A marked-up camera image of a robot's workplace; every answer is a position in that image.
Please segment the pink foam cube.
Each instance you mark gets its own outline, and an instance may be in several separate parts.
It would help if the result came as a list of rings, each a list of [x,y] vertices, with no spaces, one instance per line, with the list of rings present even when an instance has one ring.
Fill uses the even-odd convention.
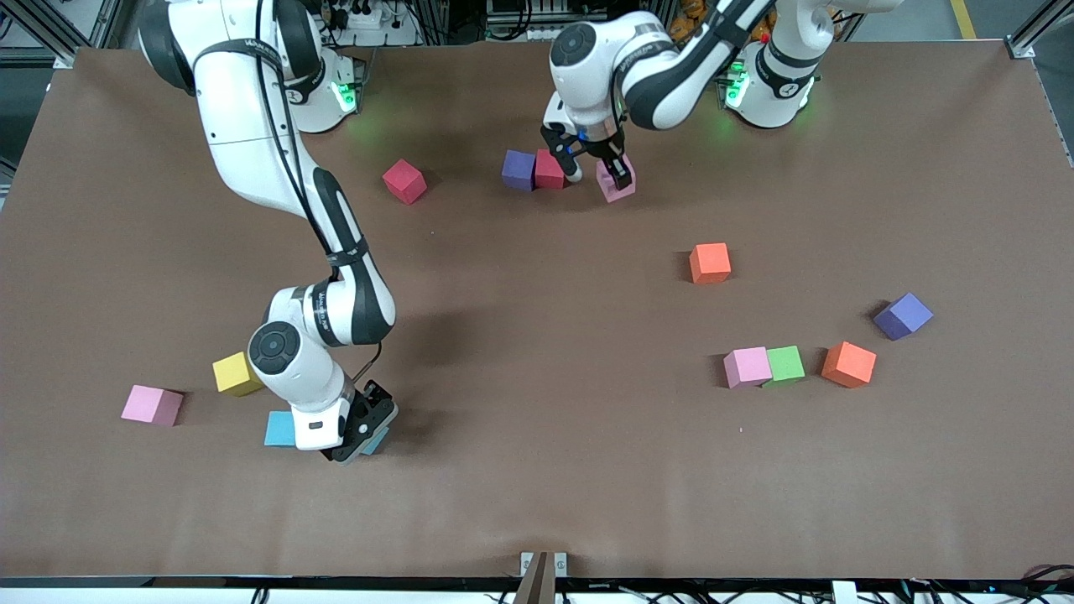
[[[729,389],[759,387],[774,378],[763,346],[732,349],[722,359],[722,366]]]
[[[184,394],[162,388],[133,385],[120,414],[125,420],[174,427]]]
[[[626,168],[628,168],[630,182],[622,189],[616,187],[613,175],[607,171],[603,161],[596,161],[596,179],[598,186],[601,187],[603,198],[605,198],[607,203],[613,203],[618,200],[624,199],[625,196],[634,195],[636,191],[636,179],[634,179],[633,176],[633,166],[630,164],[629,157],[624,157],[623,159]]]

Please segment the red foam cube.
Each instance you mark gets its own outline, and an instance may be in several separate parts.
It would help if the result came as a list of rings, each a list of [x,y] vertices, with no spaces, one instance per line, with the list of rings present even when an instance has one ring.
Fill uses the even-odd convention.
[[[558,166],[556,157],[547,148],[537,150],[534,157],[534,187],[538,189],[564,189],[566,175]]]
[[[410,162],[400,159],[381,176],[388,191],[403,204],[413,204],[427,191],[425,175]]]

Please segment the purple foam cube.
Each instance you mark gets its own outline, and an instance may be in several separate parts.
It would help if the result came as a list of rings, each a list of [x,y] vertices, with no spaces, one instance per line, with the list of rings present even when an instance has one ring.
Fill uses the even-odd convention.
[[[503,183],[509,188],[533,191],[535,164],[536,154],[508,149],[500,169]]]
[[[880,310],[872,320],[884,336],[897,341],[916,333],[933,316],[932,310],[928,310],[916,294],[906,292]]]

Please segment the orange foam cube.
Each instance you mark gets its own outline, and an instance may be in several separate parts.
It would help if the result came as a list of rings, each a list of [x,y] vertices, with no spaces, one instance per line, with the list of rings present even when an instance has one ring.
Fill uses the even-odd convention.
[[[709,285],[724,282],[732,275],[730,255],[725,243],[702,243],[691,249],[688,256],[691,282]]]
[[[844,388],[860,388],[873,378],[876,353],[862,348],[850,341],[840,341],[830,347],[821,368],[821,377],[837,383]]]

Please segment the yellow foam cube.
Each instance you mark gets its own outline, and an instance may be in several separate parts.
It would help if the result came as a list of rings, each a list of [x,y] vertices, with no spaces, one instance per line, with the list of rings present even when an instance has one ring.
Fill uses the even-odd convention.
[[[250,366],[247,353],[234,353],[227,358],[212,363],[217,390],[232,397],[244,397],[256,393],[264,388],[253,368]]]

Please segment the bag of orange items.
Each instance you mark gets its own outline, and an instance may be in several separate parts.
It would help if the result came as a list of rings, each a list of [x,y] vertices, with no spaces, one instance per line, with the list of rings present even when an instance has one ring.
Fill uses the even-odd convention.
[[[667,29],[668,35],[674,41],[674,45],[682,47],[688,43],[690,39],[695,35],[696,30],[701,27],[701,23],[708,15],[710,4],[716,2],[717,0],[678,0],[678,12],[676,12],[674,19],[671,20]],[[777,11],[774,8],[771,8],[755,24],[752,33],[749,35],[749,42],[768,42],[775,24]]]

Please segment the brown table cover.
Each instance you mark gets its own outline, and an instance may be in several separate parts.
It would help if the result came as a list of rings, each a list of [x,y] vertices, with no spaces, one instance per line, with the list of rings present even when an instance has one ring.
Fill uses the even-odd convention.
[[[1035,66],[998,41],[850,43],[789,126],[706,96],[633,128],[636,195],[526,192],[547,47],[379,51],[362,113],[306,146],[342,183],[398,323],[400,416],[338,466],[219,393],[310,227],[233,195],[195,100],[137,51],[54,73],[0,211],[0,575],[1017,578],[1074,565],[1074,169]],[[405,159],[407,206],[383,173]],[[725,243],[732,275],[691,282]],[[873,318],[913,292],[932,320]],[[821,377],[840,341],[872,382]],[[729,389],[797,346],[806,378]],[[122,418],[133,385],[177,425]]]

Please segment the green foam cube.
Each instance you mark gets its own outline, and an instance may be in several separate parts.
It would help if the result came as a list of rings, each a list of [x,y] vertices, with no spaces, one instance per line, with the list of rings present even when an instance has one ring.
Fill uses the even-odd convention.
[[[766,355],[771,378],[764,383],[763,388],[790,385],[806,378],[806,366],[797,346],[768,348]]]

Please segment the white power strip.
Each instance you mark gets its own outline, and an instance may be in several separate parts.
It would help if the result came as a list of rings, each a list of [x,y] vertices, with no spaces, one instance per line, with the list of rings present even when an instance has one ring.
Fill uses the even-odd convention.
[[[321,0],[321,16],[330,31],[380,30],[392,13],[381,0]]]

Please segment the small metal bracket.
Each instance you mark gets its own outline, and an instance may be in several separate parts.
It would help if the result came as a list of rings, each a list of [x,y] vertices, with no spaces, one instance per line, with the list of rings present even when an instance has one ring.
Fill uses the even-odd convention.
[[[519,576],[523,576],[527,572],[529,569],[529,562],[533,562],[534,558],[537,557],[538,553],[533,553],[533,551],[520,553]],[[545,566],[552,567],[556,578],[565,578],[569,575],[567,562],[567,553],[545,553]]]

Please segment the aluminium frame profile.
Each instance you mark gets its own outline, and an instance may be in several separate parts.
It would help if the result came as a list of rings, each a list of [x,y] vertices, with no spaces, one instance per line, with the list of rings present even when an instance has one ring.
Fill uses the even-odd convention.
[[[0,0],[0,68],[70,69],[122,42],[132,0]]]
[[[1045,34],[1057,31],[1066,24],[1074,24],[1074,0],[1044,0],[1044,2],[1005,39],[1012,59],[1035,57],[1033,45]]]

